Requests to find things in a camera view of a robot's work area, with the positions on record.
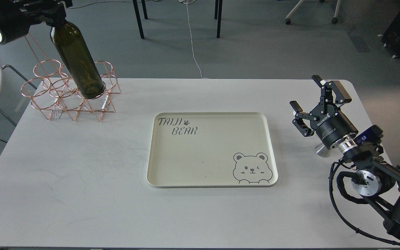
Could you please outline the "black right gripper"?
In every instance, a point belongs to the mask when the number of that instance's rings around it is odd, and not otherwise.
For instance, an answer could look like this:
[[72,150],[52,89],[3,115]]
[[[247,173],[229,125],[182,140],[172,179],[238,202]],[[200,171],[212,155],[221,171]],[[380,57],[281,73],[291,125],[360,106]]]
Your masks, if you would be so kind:
[[350,103],[352,98],[340,81],[325,81],[319,75],[313,75],[312,79],[321,89],[319,103],[306,113],[297,101],[290,101],[294,110],[292,123],[304,137],[316,132],[326,148],[330,149],[344,136],[358,134],[357,128],[340,111],[340,107]]

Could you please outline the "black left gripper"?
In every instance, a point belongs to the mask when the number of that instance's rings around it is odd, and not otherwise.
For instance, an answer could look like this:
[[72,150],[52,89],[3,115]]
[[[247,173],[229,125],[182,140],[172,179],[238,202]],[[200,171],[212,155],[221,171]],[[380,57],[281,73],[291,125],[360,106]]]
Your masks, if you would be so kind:
[[0,0],[0,44],[26,36],[32,25],[56,26],[72,6],[71,0]]

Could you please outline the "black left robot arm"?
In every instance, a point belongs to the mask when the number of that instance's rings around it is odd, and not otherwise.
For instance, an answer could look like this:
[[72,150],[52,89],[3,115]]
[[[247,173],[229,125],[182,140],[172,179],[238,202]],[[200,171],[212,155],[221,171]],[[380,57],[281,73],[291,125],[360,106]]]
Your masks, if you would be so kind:
[[32,25],[57,24],[72,6],[71,0],[0,0],[0,44],[26,36]]

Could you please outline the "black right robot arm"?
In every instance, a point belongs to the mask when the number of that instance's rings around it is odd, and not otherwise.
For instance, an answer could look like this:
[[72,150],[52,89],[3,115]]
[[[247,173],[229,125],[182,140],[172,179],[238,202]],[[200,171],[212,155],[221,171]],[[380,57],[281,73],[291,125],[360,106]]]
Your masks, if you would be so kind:
[[[400,166],[392,166],[381,157],[383,130],[373,125],[359,133],[340,109],[351,102],[342,83],[325,81],[319,75],[313,75],[312,79],[320,88],[319,103],[307,113],[296,101],[291,101],[292,123],[305,137],[317,134],[321,140],[315,147],[319,156],[329,157],[332,149],[340,150],[343,155],[332,163],[329,173],[329,195],[336,213],[356,233],[400,246]],[[399,242],[373,236],[349,223],[335,203],[333,182],[346,200],[373,207],[383,217],[387,234]]]

